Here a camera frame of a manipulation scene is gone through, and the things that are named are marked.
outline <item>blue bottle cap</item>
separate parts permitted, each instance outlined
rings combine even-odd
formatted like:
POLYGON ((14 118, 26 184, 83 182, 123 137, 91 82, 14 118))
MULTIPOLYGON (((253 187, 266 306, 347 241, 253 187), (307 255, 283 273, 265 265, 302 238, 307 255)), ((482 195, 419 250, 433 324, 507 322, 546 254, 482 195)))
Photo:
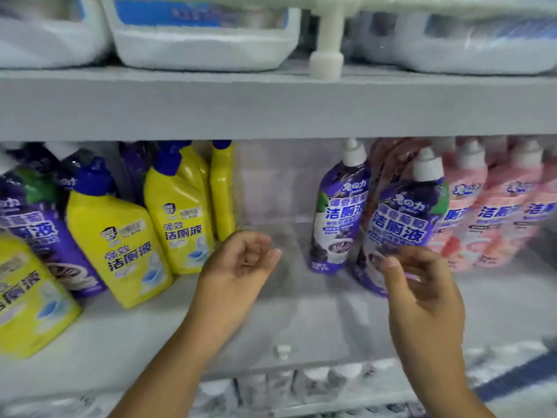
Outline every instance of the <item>blue bottle cap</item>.
POLYGON ((175 176, 182 160, 180 149, 183 148, 181 141, 173 141, 170 144, 160 145, 160 151, 157 153, 157 159, 153 167, 160 174, 166 176, 175 176))
POLYGON ((226 149, 230 147, 230 144, 232 144, 232 141, 229 139, 213 140, 213 147, 215 147, 216 149, 226 149))
POLYGON ((105 159, 97 156, 93 157, 91 164, 81 167, 76 177, 77 182, 73 190, 92 197, 106 195, 113 181, 106 168, 105 159))

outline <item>yellow toilet cleaner bottle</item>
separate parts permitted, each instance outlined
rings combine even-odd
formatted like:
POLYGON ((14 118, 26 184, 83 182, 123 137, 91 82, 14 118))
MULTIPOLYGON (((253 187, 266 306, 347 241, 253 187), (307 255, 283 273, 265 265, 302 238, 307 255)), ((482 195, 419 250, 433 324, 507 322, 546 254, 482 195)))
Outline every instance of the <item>yellow toilet cleaner bottle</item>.
POLYGON ((236 230, 233 196, 234 145, 230 140, 213 141, 211 195, 218 239, 224 241, 236 230))
POLYGON ((182 160, 177 174, 201 191, 205 198, 205 205, 207 206, 206 215, 209 219, 209 232, 214 236, 214 215, 211 202, 211 187, 209 186, 209 166, 193 149, 191 140, 159 142, 159 146, 163 150, 171 149, 173 144, 179 144, 180 154, 182 154, 182 160))
POLYGON ((0 231, 0 353, 13 358, 34 355, 80 312, 24 240, 0 231))
POLYGON ((201 271, 213 250, 203 193, 178 175, 181 143, 164 145, 145 178, 144 198, 174 274, 201 271))
POLYGON ((80 168, 66 210, 81 250, 124 308, 172 284, 147 210, 107 195, 112 176, 101 157, 80 168))

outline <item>person's left hand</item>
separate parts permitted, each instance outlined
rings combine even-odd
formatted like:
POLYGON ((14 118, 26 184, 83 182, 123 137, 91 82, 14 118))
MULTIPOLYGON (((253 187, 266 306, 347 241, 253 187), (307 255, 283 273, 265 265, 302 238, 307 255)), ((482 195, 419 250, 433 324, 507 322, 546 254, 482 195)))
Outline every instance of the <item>person's left hand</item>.
POLYGON ((184 325, 212 358, 245 320, 281 258, 262 233, 237 231, 206 261, 184 325))

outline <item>shelf surface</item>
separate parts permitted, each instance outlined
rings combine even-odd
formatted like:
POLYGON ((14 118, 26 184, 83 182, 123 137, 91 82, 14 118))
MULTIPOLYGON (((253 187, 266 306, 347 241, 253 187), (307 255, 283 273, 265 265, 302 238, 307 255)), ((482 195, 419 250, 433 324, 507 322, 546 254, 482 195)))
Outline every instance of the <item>shelf surface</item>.
POLYGON ((557 77, 346 65, 312 79, 109 66, 0 71, 0 140, 283 139, 557 133, 557 77))
MULTIPOLYGON (((306 266, 310 224, 259 226, 283 250, 245 325, 206 372, 206 379, 272 368, 298 369, 395 356, 384 299, 345 271, 313 274, 306 266), (287 359, 275 347, 288 345, 287 359)), ((464 347, 555 336, 555 269, 530 250, 500 269, 457 276, 467 311, 464 347)), ((32 358, 0 359, 0 402, 28 396, 121 390, 129 386, 181 322, 196 279, 181 277, 164 293, 123 310, 110 293, 32 358)))

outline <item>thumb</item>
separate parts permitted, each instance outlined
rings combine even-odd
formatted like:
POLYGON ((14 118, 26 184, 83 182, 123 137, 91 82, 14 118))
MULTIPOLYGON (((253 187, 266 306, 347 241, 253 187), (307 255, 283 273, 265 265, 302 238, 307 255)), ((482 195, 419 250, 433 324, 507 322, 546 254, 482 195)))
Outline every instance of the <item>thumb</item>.
POLYGON ((414 294, 408 287, 406 275, 396 257, 386 257, 381 261, 380 271, 385 276, 385 285, 389 295, 389 303, 415 301, 414 294))
POLYGON ((268 250, 261 255, 254 265, 254 268, 249 272, 248 278, 253 283, 257 282, 259 288, 263 287, 269 275, 275 271, 282 256, 282 251, 279 248, 268 250))

